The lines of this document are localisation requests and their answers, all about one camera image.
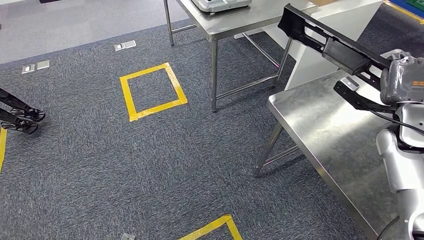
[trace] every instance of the table top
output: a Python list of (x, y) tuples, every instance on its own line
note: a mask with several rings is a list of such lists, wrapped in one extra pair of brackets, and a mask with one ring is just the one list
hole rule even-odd
[(252, 0), (247, 7), (211, 15), (199, 10), (192, 0), (176, 1), (210, 42), (276, 24), (280, 21), (286, 4), (308, 14), (315, 12), (317, 8), (307, 0)]
[[(345, 76), (339, 70), (274, 94), (268, 108), (368, 238), (375, 239), (398, 215), (396, 194), (390, 192), (376, 145), (377, 134), (390, 123), (354, 109), (333, 90)], [(381, 104), (380, 92), (350, 77), (360, 85), (360, 95)]]

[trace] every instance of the digital scale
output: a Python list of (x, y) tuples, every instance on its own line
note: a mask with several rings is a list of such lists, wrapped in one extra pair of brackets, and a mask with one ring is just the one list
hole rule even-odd
[(230, 9), (246, 7), (252, 0), (192, 0), (203, 12), (216, 13)]

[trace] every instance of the white wall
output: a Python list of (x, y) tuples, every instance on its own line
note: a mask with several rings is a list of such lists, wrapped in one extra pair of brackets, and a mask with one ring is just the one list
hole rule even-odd
[(23, 0), (0, 0), (0, 5), (10, 4), (10, 3), (19, 2), (19, 1), (23, 1)]

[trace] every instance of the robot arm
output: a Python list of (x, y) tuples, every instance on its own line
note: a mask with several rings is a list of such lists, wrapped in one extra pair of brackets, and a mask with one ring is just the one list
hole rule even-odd
[[(399, 239), (424, 239), (424, 58), (414, 58), (407, 52), (383, 58), (290, 4), (284, 7), (278, 27), (289, 38), (380, 91), (386, 105), (359, 95), (359, 85), (349, 77), (334, 86), (355, 109), (396, 123), (378, 134), (377, 149), (390, 190), (398, 198)], [(321, 40), (307, 35), (306, 29), (320, 35)], [(380, 77), (370, 71), (372, 66), (381, 70)]]

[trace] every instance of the cardboard box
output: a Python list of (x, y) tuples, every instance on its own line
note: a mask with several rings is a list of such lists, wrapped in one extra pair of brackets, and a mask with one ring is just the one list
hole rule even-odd
[(318, 6), (323, 6), (332, 2), (335, 2), (337, 0), (309, 0), (309, 2), (314, 3)]

